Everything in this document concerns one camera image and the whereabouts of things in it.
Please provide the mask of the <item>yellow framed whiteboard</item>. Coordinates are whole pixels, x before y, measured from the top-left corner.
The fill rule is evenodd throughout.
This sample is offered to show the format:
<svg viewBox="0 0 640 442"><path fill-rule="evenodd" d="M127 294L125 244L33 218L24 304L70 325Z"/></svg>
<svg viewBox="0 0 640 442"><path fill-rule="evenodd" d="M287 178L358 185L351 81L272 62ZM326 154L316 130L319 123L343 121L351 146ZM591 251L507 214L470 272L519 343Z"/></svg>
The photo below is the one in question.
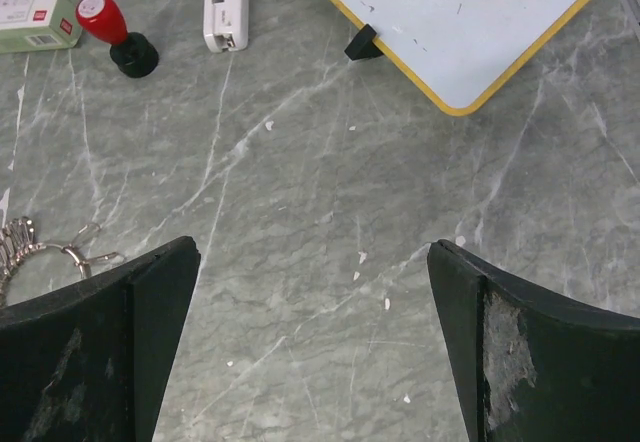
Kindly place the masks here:
<svg viewBox="0 0 640 442"><path fill-rule="evenodd" d="M590 0L330 0L352 60L389 58L442 112L478 110Z"/></svg>

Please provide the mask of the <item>white stapler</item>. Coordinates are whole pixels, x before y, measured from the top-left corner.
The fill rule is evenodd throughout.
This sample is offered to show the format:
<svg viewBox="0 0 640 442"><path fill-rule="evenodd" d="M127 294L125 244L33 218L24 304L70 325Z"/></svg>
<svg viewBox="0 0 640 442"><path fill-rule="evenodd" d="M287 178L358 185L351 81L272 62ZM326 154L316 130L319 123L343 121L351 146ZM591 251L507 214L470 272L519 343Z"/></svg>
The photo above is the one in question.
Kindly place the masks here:
<svg viewBox="0 0 640 442"><path fill-rule="evenodd" d="M249 0L204 0L203 37L213 53L246 49Z"/></svg>

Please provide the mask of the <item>red black stamp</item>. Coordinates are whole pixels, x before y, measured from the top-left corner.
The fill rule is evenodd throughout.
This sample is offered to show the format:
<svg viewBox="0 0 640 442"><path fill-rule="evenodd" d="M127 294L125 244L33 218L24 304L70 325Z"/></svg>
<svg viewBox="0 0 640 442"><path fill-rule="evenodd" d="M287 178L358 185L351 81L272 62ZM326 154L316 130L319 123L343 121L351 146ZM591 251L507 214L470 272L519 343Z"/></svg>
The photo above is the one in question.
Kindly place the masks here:
<svg viewBox="0 0 640 442"><path fill-rule="evenodd" d="M110 58L125 76L142 78L158 66L156 48L143 34L128 30L114 0L80 0L75 13L82 28L110 46Z"/></svg>

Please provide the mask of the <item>green white staple box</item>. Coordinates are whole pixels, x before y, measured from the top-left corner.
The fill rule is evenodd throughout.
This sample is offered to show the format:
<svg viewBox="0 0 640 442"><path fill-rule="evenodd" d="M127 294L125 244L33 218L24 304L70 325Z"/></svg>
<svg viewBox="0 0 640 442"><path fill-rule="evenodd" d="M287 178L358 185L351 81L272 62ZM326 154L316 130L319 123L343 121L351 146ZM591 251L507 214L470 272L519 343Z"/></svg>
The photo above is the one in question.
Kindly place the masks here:
<svg viewBox="0 0 640 442"><path fill-rule="evenodd" d="M82 33L79 0L1 0L2 54L74 47Z"/></svg>

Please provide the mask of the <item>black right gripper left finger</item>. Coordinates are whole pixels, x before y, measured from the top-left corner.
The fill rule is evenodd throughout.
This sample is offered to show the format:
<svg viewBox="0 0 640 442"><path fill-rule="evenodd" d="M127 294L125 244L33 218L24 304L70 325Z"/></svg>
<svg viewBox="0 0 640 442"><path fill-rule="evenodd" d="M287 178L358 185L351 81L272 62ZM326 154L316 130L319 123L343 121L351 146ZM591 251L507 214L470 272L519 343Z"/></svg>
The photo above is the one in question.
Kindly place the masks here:
<svg viewBox="0 0 640 442"><path fill-rule="evenodd" d="M200 260L183 236L2 309L2 440L152 440Z"/></svg>

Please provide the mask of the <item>large metal keyring with clips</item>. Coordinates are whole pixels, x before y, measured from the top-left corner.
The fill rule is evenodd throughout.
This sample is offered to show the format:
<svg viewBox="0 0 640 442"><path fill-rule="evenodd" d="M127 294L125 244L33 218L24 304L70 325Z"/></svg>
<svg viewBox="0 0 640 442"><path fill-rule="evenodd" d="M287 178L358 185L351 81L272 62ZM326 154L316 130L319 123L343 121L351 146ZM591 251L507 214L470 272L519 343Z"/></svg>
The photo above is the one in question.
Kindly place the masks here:
<svg viewBox="0 0 640 442"><path fill-rule="evenodd" d="M73 265L79 270L81 280L90 278L95 266L123 262L125 257L119 252L94 257L84 254L82 248L100 232L101 226L98 223L89 222L69 241L40 241L35 222L30 217L21 216L7 222L1 227L1 308L7 306L10 284L19 269L28 260L46 251L55 251L70 257Z"/></svg>

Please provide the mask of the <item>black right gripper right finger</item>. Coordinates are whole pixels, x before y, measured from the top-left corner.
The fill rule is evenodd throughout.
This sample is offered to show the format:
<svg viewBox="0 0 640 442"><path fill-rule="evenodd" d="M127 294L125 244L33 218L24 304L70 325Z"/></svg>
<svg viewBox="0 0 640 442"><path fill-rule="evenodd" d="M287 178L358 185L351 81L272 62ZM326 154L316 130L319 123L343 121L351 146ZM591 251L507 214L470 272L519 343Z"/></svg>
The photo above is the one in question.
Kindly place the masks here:
<svg viewBox="0 0 640 442"><path fill-rule="evenodd" d="M447 240L427 266L469 440L638 440L638 319Z"/></svg>

